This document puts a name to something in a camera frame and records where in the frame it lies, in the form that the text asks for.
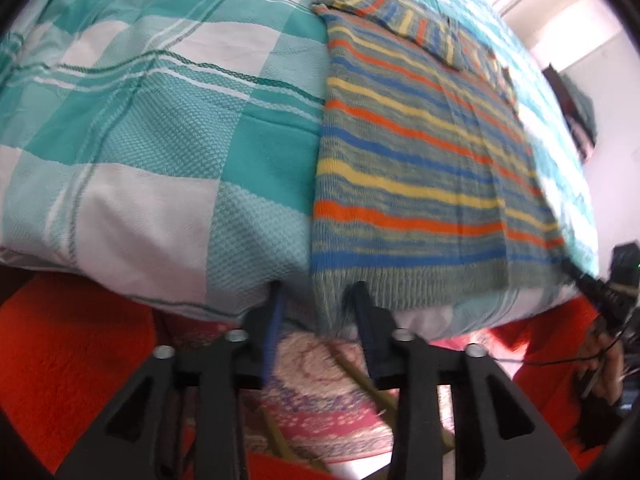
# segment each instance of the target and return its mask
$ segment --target teal and white plaid fabric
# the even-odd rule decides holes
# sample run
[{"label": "teal and white plaid fabric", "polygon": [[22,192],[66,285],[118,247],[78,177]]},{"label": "teal and white plaid fabric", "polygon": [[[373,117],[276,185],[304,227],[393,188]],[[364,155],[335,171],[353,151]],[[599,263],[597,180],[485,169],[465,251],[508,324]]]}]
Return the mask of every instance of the teal and white plaid fabric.
[{"label": "teal and white plaid fabric", "polygon": [[[0,260],[218,319],[281,279],[308,319],[328,67],[311,1],[32,0],[0,43]],[[588,190],[540,72],[482,0],[420,1],[510,67],[542,188],[595,272]],[[511,296],[447,307],[443,334],[505,319]]]}]

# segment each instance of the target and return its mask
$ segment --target screw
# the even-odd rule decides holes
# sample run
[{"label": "screw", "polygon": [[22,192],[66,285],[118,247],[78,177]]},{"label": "screw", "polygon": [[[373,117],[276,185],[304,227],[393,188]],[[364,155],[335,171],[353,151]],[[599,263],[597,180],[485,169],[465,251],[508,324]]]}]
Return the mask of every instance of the screw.
[{"label": "screw", "polygon": [[486,348],[478,343],[471,343],[465,348],[465,352],[469,357],[484,357],[488,354]]},{"label": "screw", "polygon": [[169,359],[175,355],[175,348],[169,345],[159,345],[154,348],[156,359]]},{"label": "screw", "polygon": [[225,334],[225,339],[232,343],[239,343],[249,339],[249,335],[245,330],[237,328],[235,330],[229,330],[229,332]]},{"label": "screw", "polygon": [[412,341],[415,338],[415,335],[410,330],[405,328],[396,328],[392,333],[391,337],[396,341]]}]

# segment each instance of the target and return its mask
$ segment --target striped knit garment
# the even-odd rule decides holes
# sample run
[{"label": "striped knit garment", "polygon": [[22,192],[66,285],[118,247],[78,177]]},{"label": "striped knit garment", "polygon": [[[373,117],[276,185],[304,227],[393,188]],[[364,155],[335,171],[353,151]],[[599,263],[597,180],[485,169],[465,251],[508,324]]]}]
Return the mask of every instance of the striped knit garment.
[{"label": "striped knit garment", "polygon": [[508,70],[413,0],[316,0],[330,72],[312,273],[328,332],[365,280],[391,310],[561,283]]}]

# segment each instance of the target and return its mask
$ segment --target human hand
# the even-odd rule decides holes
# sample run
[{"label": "human hand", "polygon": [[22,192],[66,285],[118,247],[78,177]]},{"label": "human hand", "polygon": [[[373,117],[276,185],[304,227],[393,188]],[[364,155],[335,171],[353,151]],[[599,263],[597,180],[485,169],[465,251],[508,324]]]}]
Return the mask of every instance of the human hand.
[{"label": "human hand", "polygon": [[[612,345],[614,338],[607,332],[595,332],[596,323],[592,324],[584,337],[584,343],[578,350],[578,357],[585,358],[596,355]],[[605,354],[604,368],[597,382],[591,390],[593,395],[605,399],[609,404],[615,402],[622,395],[622,373],[625,366],[624,349],[620,341],[616,341]],[[598,359],[581,361],[578,363],[578,378],[582,378],[587,370],[596,371]]]}]

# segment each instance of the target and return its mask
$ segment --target bed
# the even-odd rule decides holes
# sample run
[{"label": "bed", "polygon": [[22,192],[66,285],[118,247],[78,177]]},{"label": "bed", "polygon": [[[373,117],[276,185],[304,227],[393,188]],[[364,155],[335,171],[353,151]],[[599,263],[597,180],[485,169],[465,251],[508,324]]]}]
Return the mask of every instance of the bed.
[{"label": "bed", "polygon": [[[0,261],[75,272],[199,319],[289,290],[315,327],[310,216],[329,67],[314,0],[31,0],[0,44]],[[510,70],[568,255],[597,274],[589,191],[558,103],[483,0],[417,0]],[[442,338],[532,316],[559,283],[394,313]]]}]

